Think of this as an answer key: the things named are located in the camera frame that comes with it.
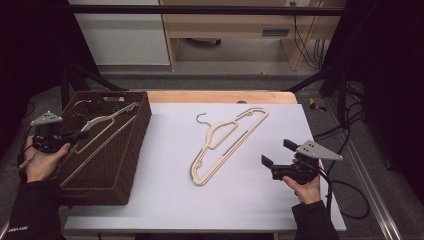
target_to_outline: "metal hanger hook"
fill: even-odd
[[[84,118],[85,118],[85,120],[88,122],[89,120],[88,120],[88,118],[87,118],[87,116],[85,116],[84,114],[82,114],[82,113],[78,113],[76,110],[77,110],[77,105],[78,104],[80,104],[80,103],[83,103],[83,102],[91,102],[91,100],[80,100],[80,101],[78,101],[78,102],[76,102],[75,104],[74,104],[74,113],[75,113],[75,115],[77,115],[77,116],[83,116]]]
[[[208,125],[209,127],[211,127],[211,125],[210,125],[208,122],[201,122],[201,121],[199,121],[199,116],[202,116],[202,115],[206,115],[206,113],[201,113],[201,114],[197,115],[197,117],[196,117],[196,121],[197,121],[198,123],[206,124],[206,125]]]

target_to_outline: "hand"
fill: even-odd
[[[294,190],[300,202],[311,204],[321,200],[319,175],[304,185],[298,184],[288,176],[284,176],[283,181]]]
[[[29,136],[27,138],[27,147],[32,145],[32,137],[33,136]],[[31,157],[34,158],[25,170],[28,178],[27,183],[34,181],[46,181],[56,169],[60,159],[68,153],[70,147],[71,144],[67,143],[63,145],[59,151],[53,154],[40,152],[33,147],[28,148],[25,152],[25,159],[29,159]]]

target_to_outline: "brown wicker basket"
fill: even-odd
[[[134,103],[140,106],[125,111],[112,120],[95,124],[89,137],[79,141],[84,151],[70,155],[58,173],[63,183],[84,160],[107,141],[118,129],[135,118],[108,142],[66,184],[62,186],[62,205],[125,205],[128,203],[140,148],[152,115],[146,92],[78,92],[65,108],[63,130],[81,130],[87,121],[110,116]]]

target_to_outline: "white table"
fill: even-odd
[[[206,112],[201,120],[213,124],[232,119],[251,107],[267,109],[269,116],[206,185],[196,186],[190,178],[190,166],[204,145],[208,130],[207,125],[196,122],[196,116]],[[261,154],[275,164],[291,164],[293,152],[283,147],[283,140],[302,144],[312,139],[301,105],[151,103],[151,108],[153,114],[128,205],[74,207],[66,230],[278,232],[296,229],[291,207],[298,204],[297,197],[283,182],[272,180],[271,172],[261,164]],[[325,199],[327,184],[323,179],[321,184]],[[346,230],[335,198],[332,221],[336,230]]]

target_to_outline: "gray floor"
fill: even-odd
[[[223,40],[220,46],[210,43],[193,43],[183,41],[179,53],[177,68],[174,72],[164,67],[151,68],[111,68],[106,67],[105,78],[119,86],[131,89],[209,89],[209,90],[280,90],[286,89],[306,79],[316,70],[306,64],[302,69],[292,72],[282,53],[278,41],[240,41]],[[93,88],[100,88],[90,82]],[[296,94],[297,100],[304,107],[305,114],[313,135],[324,132],[337,125],[331,111],[321,112],[310,109],[309,99],[316,100],[318,106],[328,110],[334,108],[335,97],[321,99],[317,92],[320,82],[313,84]],[[13,172],[17,146],[29,121],[47,110],[61,111],[59,88],[40,93],[31,99],[29,111],[34,104],[34,111],[23,119],[22,128],[13,139],[13,145],[0,161],[0,224],[7,220],[15,198],[18,183]],[[337,151],[346,135],[336,134],[320,144]],[[355,162],[361,161],[375,185],[379,196],[387,208],[389,216],[401,235],[401,239],[424,239],[424,207],[410,189],[400,172],[386,169],[384,156],[369,129],[367,123],[358,121],[351,127],[350,144],[344,149],[344,161],[335,165],[331,177],[363,189],[360,178],[355,172]],[[365,212],[362,197],[352,189],[342,185],[334,186],[335,196],[340,208],[351,215]],[[60,209],[62,225],[66,221],[68,209]],[[383,234],[378,219],[379,209],[373,208],[370,215],[362,220],[344,217],[347,231],[341,232],[342,239],[397,239]],[[68,239],[96,239],[95,234],[67,233]],[[293,239],[293,232],[280,233],[280,239]],[[133,239],[131,234],[105,234],[104,239]]]

